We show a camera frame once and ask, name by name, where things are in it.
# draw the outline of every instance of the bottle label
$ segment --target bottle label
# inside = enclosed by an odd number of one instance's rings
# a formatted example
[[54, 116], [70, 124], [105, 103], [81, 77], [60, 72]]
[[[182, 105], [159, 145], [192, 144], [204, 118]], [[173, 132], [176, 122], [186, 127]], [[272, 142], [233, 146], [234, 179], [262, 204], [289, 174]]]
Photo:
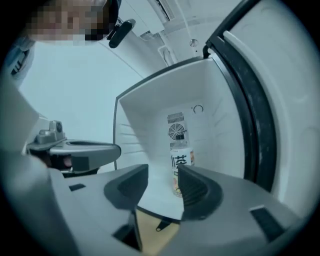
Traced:
[[173, 172], [173, 190], [176, 196], [181, 197], [181, 191], [178, 186], [178, 165], [195, 165], [195, 154], [190, 148], [172, 149], [171, 163]]

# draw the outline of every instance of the round fan grille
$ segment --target round fan grille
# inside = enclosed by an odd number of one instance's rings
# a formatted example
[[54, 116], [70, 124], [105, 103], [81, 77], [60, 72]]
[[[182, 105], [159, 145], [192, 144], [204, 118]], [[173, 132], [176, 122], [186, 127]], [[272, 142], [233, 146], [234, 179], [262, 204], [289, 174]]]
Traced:
[[185, 134], [185, 128], [179, 123], [174, 123], [169, 128], [169, 136], [173, 140], [176, 140], [177, 135], [184, 135], [184, 134]]

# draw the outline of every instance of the plastic bottle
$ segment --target plastic bottle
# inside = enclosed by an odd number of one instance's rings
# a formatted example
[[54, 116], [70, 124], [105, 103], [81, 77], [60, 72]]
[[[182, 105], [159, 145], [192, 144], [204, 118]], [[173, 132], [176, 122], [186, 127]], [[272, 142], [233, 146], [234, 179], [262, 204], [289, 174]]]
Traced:
[[176, 136], [176, 144], [171, 151], [172, 173], [173, 173], [173, 193], [177, 197], [182, 197], [178, 186], [178, 165], [195, 165], [195, 154], [191, 147], [188, 147], [184, 135]]

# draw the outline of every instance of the person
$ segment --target person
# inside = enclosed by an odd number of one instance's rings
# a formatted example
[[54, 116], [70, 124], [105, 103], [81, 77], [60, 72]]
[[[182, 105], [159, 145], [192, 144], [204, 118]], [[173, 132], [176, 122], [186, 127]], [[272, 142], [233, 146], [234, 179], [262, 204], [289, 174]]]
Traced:
[[[19, 87], [34, 59], [36, 42], [96, 42], [114, 29], [122, 0], [49, 0], [30, 16], [24, 30], [13, 43], [3, 69]], [[48, 167], [72, 167], [71, 158], [33, 154]]]

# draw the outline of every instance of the black fisheye border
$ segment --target black fisheye border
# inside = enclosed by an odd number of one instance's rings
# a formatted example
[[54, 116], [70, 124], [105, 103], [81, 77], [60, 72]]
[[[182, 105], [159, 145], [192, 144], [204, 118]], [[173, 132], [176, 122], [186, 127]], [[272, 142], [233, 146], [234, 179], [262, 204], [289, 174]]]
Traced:
[[[319, 41], [319, 24], [320, 15], [318, 14], [318, 2], [314, 0], [294, 1], [282, 0], [301, 20], [309, 34], [320, 49]], [[20, 32], [25, 27], [29, 15], [39, 6], [44, 5], [46, 0], [33, 1], [3, 1], [0, 8], [0, 28], [1, 28], [1, 49], [0, 61], [3, 63], [7, 52], [12, 43], [16, 40]], [[2, 243], [3, 252], [8, 250], [14, 253], [38, 253], [39, 255], [49, 255], [31, 235], [24, 229], [18, 221], [8, 204], [3, 190], [0, 191], [1, 199], [1, 217], [2, 217]], [[319, 202], [315, 202], [315, 211], [311, 217], [305, 220], [305, 225], [298, 229], [297, 234], [293, 233], [286, 242], [285, 248], [279, 253], [280, 255], [293, 255], [294, 253], [306, 253], [319, 251], [318, 247], [318, 227], [320, 216]], [[275, 252], [269, 251], [261, 255], [274, 255]]]

